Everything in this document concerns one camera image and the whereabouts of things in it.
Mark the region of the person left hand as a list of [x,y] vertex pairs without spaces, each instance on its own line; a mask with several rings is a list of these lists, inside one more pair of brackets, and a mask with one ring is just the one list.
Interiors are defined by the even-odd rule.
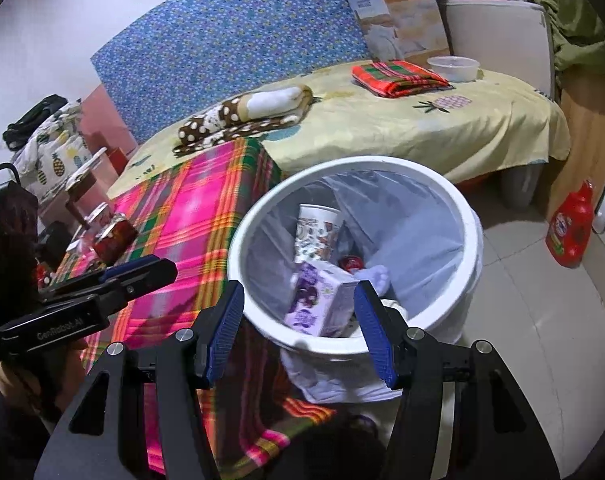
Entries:
[[43,389],[53,389],[57,393],[54,405],[65,411],[86,377],[81,359],[86,347],[84,339],[58,347],[43,364],[0,362],[1,396],[10,405],[39,414],[37,403]]

